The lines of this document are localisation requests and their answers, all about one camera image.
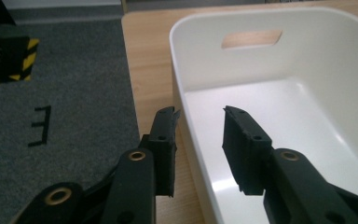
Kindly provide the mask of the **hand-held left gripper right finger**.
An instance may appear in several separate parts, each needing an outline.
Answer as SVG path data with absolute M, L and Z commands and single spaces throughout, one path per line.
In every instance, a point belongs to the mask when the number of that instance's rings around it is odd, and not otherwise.
M 227 105 L 222 148 L 231 173 L 245 195 L 262 195 L 262 163 L 269 157 L 272 140 L 246 111 Z

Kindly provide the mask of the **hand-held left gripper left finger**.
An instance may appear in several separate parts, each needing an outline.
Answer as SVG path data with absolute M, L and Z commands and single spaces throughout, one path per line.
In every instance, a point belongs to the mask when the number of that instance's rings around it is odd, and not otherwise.
M 154 156 L 156 194 L 172 197 L 175 181 L 175 130 L 180 112 L 173 106 L 160 109 L 154 118 L 149 134 L 144 134 L 139 145 Z

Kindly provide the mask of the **white plastic storage bin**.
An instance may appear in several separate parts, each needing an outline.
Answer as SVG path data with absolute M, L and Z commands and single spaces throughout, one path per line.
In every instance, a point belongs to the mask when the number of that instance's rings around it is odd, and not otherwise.
M 328 7 L 203 13 L 171 29 L 174 103 L 206 224 L 269 224 L 224 151 L 225 107 L 358 192 L 358 17 Z

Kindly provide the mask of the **black yellow striped stand base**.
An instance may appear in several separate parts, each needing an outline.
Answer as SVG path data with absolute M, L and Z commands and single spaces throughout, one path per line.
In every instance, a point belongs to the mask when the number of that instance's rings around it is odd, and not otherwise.
M 0 84 L 31 79 L 38 44 L 19 27 L 0 24 Z

